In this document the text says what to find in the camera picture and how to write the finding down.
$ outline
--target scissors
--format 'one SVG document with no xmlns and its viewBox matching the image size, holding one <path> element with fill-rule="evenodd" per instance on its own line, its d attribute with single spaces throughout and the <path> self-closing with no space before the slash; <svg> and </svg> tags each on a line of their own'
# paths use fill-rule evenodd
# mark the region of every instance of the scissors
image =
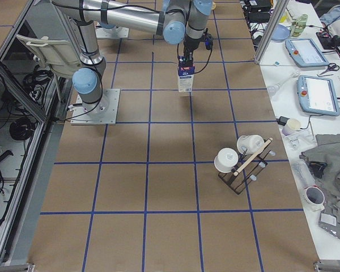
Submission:
<svg viewBox="0 0 340 272">
<path fill-rule="evenodd" d="M 338 71 L 340 69 L 340 66 L 338 66 L 336 63 L 331 62 L 328 65 L 328 68 L 326 68 L 325 71 L 323 71 L 320 75 L 323 75 L 324 73 L 330 72 L 330 71 Z"/>
</svg>

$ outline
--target white mug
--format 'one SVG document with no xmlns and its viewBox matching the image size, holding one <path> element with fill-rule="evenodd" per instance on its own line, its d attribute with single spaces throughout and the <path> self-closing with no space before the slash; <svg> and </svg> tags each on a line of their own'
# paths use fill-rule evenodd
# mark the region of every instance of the white mug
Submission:
<svg viewBox="0 0 340 272">
<path fill-rule="evenodd" d="M 230 173 L 238 162 L 238 153 L 231 148 L 223 148 L 214 159 L 215 168 L 221 173 Z"/>
<path fill-rule="evenodd" d="M 301 128 L 301 123 L 297 119 L 290 118 L 287 120 L 285 126 L 282 129 L 282 133 L 285 136 L 291 135 Z"/>
<path fill-rule="evenodd" d="M 317 185 L 306 187 L 303 190 L 302 199 L 312 211 L 322 211 L 325 209 L 325 195 Z"/>
<path fill-rule="evenodd" d="M 259 135 L 242 135 L 237 140 L 237 149 L 239 153 L 251 155 L 255 153 L 265 143 L 262 136 Z"/>
</svg>

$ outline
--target white chair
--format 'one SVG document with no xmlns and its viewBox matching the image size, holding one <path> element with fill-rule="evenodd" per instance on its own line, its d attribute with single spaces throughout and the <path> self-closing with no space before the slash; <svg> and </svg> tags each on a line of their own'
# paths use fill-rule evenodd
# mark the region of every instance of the white chair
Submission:
<svg viewBox="0 0 340 272">
<path fill-rule="evenodd" d="M 16 37 L 39 58 L 40 67 L 49 66 L 56 81 L 59 101 L 62 101 L 58 77 L 72 78 L 73 74 L 82 65 L 70 41 L 50 40 L 46 36 L 41 39 L 28 38 L 22 35 L 17 35 Z"/>
</svg>

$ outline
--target mug rack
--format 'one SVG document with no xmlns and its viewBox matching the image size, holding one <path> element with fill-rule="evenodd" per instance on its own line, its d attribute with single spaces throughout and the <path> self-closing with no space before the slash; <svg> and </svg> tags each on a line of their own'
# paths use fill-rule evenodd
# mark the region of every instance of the mug rack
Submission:
<svg viewBox="0 0 340 272">
<path fill-rule="evenodd" d="M 248 186 L 252 181 L 257 180 L 257 176 L 260 172 L 262 172 L 268 163 L 266 162 L 266 157 L 268 155 L 274 156 L 276 153 L 272 150 L 265 152 L 266 148 L 273 141 L 272 138 L 268 138 L 265 143 L 246 161 L 244 161 L 247 156 L 245 150 L 242 154 L 239 153 L 239 162 L 234 166 L 230 173 L 218 173 L 218 177 L 228 185 L 236 194 L 240 194 L 243 190 Z"/>
</svg>

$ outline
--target glass bottle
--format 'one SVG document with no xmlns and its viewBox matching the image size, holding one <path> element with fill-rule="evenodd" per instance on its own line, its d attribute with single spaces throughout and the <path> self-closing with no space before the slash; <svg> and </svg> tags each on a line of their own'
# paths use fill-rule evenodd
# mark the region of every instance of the glass bottle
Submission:
<svg viewBox="0 0 340 272">
<path fill-rule="evenodd" d="M 290 36 L 298 37 L 301 35 L 306 27 L 307 18 L 307 14 L 303 14 L 292 23 Z"/>
</svg>

